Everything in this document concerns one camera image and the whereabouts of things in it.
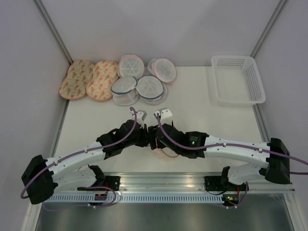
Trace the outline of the beige trimmed round laundry bag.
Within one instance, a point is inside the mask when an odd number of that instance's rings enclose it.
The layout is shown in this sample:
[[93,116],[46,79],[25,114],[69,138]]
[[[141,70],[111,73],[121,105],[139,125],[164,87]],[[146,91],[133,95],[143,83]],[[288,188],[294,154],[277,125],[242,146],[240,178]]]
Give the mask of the beige trimmed round laundry bag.
[[180,156],[169,148],[152,150],[152,154],[162,161],[171,161]]

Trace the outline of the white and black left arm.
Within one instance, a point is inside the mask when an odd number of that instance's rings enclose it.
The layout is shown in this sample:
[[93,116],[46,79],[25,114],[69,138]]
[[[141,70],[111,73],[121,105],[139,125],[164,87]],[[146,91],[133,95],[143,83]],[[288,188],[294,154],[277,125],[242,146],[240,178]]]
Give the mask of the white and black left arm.
[[117,156],[131,146],[146,147],[148,143],[146,124],[127,120],[120,128],[99,136],[74,153],[47,159],[37,155],[21,176],[24,184],[21,198],[28,198],[31,204],[36,205],[57,192],[72,188],[99,191],[105,185],[105,175],[93,165],[94,162]]

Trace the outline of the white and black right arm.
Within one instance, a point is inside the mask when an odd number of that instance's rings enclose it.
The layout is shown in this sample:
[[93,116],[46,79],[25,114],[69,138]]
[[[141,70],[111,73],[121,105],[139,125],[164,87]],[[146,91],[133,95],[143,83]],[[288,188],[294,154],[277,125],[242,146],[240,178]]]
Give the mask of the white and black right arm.
[[169,148],[189,159],[208,157],[244,162],[241,166],[223,168],[219,183],[225,190],[261,178],[275,184],[290,184],[290,154],[280,139],[236,144],[203,132],[183,133],[168,124],[150,126],[148,132],[153,150]]

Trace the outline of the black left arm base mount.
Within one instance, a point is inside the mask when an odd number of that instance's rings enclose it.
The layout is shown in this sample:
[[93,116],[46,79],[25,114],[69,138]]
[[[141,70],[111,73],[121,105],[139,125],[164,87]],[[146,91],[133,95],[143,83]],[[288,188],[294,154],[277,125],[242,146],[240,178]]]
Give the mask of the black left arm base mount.
[[120,186],[120,176],[106,176],[104,183],[94,183],[89,187],[78,187],[78,191],[109,191],[110,188],[114,191],[119,191]]

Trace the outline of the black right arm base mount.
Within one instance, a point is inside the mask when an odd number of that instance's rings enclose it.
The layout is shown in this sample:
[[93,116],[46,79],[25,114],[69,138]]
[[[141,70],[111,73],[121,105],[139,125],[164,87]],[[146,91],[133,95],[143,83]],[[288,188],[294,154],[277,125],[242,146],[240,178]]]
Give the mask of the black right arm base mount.
[[228,191],[228,186],[221,183],[220,176],[204,176],[204,190],[212,195],[221,195]]

